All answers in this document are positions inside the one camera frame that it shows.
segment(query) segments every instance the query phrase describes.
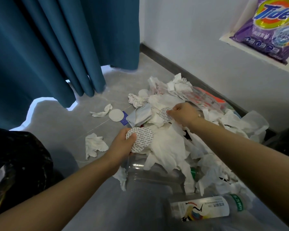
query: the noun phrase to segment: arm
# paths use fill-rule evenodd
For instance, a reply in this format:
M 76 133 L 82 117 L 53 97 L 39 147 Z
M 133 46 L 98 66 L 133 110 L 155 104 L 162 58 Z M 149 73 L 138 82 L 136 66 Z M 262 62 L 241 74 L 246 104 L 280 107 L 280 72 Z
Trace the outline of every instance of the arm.
M 289 157 L 198 117 L 189 103 L 168 114 L 208 147 L 289 226 Z
M 100 185 L 119 169 L 136 140 L 119 132 L 104 156 L 42 193 L 0 214 L 0 230 L 62 230 Z

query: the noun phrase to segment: black garbage bag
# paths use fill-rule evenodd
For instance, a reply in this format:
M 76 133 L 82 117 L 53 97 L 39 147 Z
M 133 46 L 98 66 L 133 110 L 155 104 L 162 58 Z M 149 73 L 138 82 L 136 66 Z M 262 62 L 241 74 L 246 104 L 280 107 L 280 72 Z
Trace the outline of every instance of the black garbage bag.
M 289 156 L 289 128 L 267 140 L 264 145 Z
M 43 144 L 29 132 L 0 129 L 0 214 L 51 186 L 53 161 Z

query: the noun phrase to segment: gray floor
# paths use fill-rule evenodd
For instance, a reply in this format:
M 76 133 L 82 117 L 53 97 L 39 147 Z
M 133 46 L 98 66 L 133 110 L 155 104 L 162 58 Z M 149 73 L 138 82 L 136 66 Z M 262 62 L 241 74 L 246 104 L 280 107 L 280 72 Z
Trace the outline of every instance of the gray floor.
M 130 114 L 134 107 L 128 103 L 128 94 L 149 89 L 147 79 L 158 77 L 163 82 L 173 74 L 144 54 L 140 54 L 137 71 L 127 73 L 102 68 L 107 88 L 94 97 L 76 96 L 78 105 L 68 111 L 57 101 L 37 104 L 30 125 L 25 129 L 33 133 L 48 149 L 54 167 L 64 176 L 95 160 L 85 160 L 85 137 L 91 133 L 103 136 L 110 146 L 123 125 L 113 122 L 108 115 L 94 118 L 89 113 L 101 112 L 111 103 L 113 108 Z M 119 181 L 109 178 L 92 196 L 64 230 L 161 230 L 164 218 L 160 198 L 171 194 L 169 187 L 129 182 L 127 191 L 121 191 Z

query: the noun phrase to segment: bottle label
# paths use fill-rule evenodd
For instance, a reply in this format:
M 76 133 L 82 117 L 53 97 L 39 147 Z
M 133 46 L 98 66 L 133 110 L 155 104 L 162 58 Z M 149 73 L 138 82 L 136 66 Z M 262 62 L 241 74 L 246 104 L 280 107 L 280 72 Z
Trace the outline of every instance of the bottle label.
M 231 197 L 235 200 L 235 203 L 238 207 L 238 212 L 241 212 L 244 210 L 244 207 L 243 207 L 243 203 L 242 203 L 242 200 L 240 199 L 239 196 L 237 196 L 236 194 L 230 194 Z
M 222 196 L 178 202 L 181 220 L 195 221 L 229 215 L 229 205 Z

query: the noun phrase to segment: purple detergent bag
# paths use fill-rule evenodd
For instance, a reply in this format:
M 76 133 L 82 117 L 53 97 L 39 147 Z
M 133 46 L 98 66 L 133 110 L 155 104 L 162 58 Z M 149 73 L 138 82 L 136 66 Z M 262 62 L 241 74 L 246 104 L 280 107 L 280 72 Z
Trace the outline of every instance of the purple detergent bag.
M 286 65 L 289 57 L 289 0 L 258 0 L 253 18 L 230 38 Z

